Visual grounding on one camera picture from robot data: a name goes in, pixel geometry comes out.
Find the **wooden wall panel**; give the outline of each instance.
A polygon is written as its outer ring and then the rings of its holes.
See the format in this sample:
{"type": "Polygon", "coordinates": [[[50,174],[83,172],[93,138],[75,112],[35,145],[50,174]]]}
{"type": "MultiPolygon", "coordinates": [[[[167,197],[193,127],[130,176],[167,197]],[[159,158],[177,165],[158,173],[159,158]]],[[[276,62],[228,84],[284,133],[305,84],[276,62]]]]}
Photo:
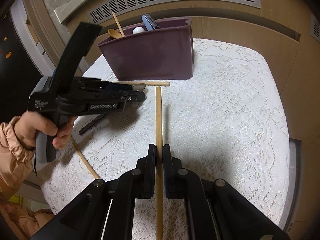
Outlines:
{"type": "Polygon", "coordinates": [[[299,43],[271,29],[215,17],[193,17],[194,38],[238,44],[259,52],[267,61],[281,92],[291,71],[299,43]]]}
{"type": "MultiPolygon", "coordinates": [[[[305,17],[306,30],[310,25],[305,17]]],[[[288,81],[281,93],[290,137],[309,144],[320,134],[320,43],[301,33],[299,48],[288,81]]]]}
{"type": "MultiPolygon", "coordinates": [[[[67,23],[68,29],[71,33],[75,30],[80,21],[88,21],[87,12],[100,5],[105,0],[90,0],[83,5],[71,17],[71,21],[67,23]]],[[[159,10],[168,10],[174,8],[222,8],[227,10],[240,11],[264,17],[281,23],[282,25],[295,30],[299,33],[302,28],[301,22],[297,20],[299,15],[304,10],[304,3],[301,0],[261,0],[261,9],[237,4],[227,1],[214,1],[214,0],[188,0],[162,3],[158,5],[140,8],[131,12],[127,12],[118,16],[119,20],[132,18],[146,12],[154,12],[159,10]]],[[[113,23],[113,20],[103,22],[101,25],[108,26],[113,23]]]]}
{"type": "Polygon", "coordinates": [[[308,230],[310,223],[308,222],[294,222],[290,232],[288,233],[291,240],[301,240],[305,232],[308,230]]]}
{"type": "MultiPolygon", "coordinates": [[[[23,0],[23,4],[38,41],[52,63],[57,66],[65,45],[49,17],[43,0],[23,0]]],[[[76,76],[82,75],[83,73],[77,68],[76,76]]]]}
{"type": "Polygon", "coordinates": [[[320,212],[320,137],[302,146],[302,188],[295,221],[313,221],[320,212]]]}

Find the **finger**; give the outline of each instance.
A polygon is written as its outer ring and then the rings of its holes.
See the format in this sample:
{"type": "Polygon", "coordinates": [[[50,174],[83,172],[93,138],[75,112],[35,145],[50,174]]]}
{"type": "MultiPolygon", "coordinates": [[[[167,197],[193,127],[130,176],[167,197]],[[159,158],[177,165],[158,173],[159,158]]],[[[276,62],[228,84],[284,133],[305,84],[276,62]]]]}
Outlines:
{"type": "Polygon", "coordinates": [[[57,137],[61,138],[69,133],[72,132],[72,128],[73,128],[73,123],[74,121],[73,120],[69,120],[69,122],[67,122],[65,125],[63,125],[62,127],[60,127],[58,129],[58,132],[57,132],[57,137]]]}
{"type": "Polygon", "coordinates": [[[67,145],[68,140],[70,139],[70,136],[71,134],[67,134],[61,138],[58,138],[58,137],[54,138],[52,141],[53,146],[56,149],[60,149],[60,150],[63,149],[67,145]]]}
{"type": "Polygon", "coordinates": [[[41,131],[49,136],[55,136],[57,134],[57,126],[43,115],[37,112],[26,112],[25,115],[24,121],[26,126],[41,131]]]}

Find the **purple bin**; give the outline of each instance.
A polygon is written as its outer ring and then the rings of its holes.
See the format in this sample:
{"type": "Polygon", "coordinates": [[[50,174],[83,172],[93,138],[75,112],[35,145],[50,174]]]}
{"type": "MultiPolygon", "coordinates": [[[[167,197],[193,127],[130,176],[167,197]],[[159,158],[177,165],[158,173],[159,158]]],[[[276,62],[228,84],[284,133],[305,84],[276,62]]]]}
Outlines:
{"type": "Polygon", "coordinates": [[[156,20],[160,29],[132,34],[135,27],[123,28],[125,37],[107,38],[98,44],[113,73],[120,81],[186,80],[192,77],[193,43],[190,17],[156,20]]]}

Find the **ping pong ball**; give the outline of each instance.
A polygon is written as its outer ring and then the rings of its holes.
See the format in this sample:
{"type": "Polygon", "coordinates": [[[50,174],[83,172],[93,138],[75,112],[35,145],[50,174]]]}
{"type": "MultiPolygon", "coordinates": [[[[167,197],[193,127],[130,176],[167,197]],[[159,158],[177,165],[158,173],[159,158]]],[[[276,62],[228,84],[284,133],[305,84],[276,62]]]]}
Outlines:
{"type": "Polygon", "coordinates": [[[145,31],[145,30],[144,30],[144,28],[142,28],[142,27],[135,27],[135,28],[133,29],[132,34],[143,33],[144,31],[145,31]]]}

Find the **gripper handle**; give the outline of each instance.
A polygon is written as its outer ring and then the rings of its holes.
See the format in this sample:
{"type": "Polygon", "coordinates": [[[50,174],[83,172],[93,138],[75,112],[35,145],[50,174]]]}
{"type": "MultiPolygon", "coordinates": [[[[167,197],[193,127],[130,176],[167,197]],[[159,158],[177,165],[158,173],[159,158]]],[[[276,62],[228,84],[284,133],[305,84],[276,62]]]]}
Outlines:
{"type": "MultiPolygon", "coordinates": [[[[69,117],[59,113],[43,113],[43,116],[49,118],[57,127],[65,125],[69,117]]],[[[36,161],[39,163],[48,163],[56,159],[57,150],[54,148],[52,141],[55,137],[44,134],[41,131],[36,133],[36,161]]]]}

